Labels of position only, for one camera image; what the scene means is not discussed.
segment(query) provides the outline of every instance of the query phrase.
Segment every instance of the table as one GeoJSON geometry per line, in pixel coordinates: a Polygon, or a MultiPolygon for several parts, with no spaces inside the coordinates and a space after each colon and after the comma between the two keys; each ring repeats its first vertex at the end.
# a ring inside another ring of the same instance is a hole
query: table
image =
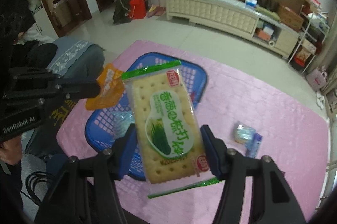
{"type": "MultiPolygon", "coordinates": [[[[208,124],[215,137],[241,153],[245,148],[232,135],[235,123],[239,120],[255,128],[263,136],[257,157],[270,155],[285,172],[308,220],[318,204],[326,170],[326,121],[289,95],[242,71],[165,45],[136,41],[113,64],[126,71],[149,52],[188,60],[206,70],[208,84],[196,110],[199,125],[208,124]]],[[[85,109],[85,100],[80,100],[58,131],[58,143],[68,156],[82,159],[96,155],[84,136],[91,114],[85,109]]],[[[247,223],[249,217],[251,179],[246,182],[240,223],[247,223]]],[[[147,198],[145,182],[129,176],[116,181],[116,187],[122,207],[150,224],[208,224],[218,207],[223,182],[154,199],[147,198]]]]}

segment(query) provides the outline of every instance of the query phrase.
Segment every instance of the red box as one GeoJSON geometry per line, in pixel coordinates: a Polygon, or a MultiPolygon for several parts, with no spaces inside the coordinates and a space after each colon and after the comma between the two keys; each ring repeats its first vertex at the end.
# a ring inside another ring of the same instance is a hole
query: red box
{"type": "Polygon", "coordinates": [[[130,0],[130,19],[143,19],[146,16],[144,0],[130,0]]]}
{"type": "Polygon", "coordinates": [[[268,33],[264,32],[262,29],[257,28],[255,31],[256,35],[260,38],[263,39],[264,41],[268,42],[270,38],[272,37],[268,33]]]}

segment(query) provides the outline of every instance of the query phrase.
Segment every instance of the red brand logo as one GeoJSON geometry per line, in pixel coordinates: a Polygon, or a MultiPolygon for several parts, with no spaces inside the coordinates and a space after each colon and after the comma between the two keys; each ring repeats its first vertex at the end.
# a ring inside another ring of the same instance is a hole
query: red brand logo
{"type": "Polygon", "coordinates": [[[175,70],[170,70],[166,72],[168,83],[170,86],[176,86],[179,84],[179,76],[175,70]]]}
{"type": "Polygon", "coordinates": [[[200,171],[206,172],[210,168],[205,155],[200,155],[197,158],[197,165],[200,171]]]}

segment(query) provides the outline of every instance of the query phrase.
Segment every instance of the small wrapped snack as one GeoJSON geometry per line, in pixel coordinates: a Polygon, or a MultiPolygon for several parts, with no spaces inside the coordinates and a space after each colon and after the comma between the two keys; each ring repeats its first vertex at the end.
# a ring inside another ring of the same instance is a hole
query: small wrapped snack
{"type": "Polygon", "coordinates": [[[122,74],[150,198],[213,177],[180,65],[172,61],[122,74]]]}

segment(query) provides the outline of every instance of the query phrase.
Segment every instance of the white tufted cabinet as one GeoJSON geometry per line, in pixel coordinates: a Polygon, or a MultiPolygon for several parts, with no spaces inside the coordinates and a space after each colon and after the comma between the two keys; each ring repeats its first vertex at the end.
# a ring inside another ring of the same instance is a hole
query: white tufted cabinet
{"type": "Polygon", "coordinates": [[[284,24],[244,7],[236,0],[166,0],[166,16],[187,18],[191,23],[229,32],[268,48],[284,58],[291,54],[299,34],[284,24]],[[275,26],[278,39],[274,47],[254,37],[258,20],[275,26]]]}

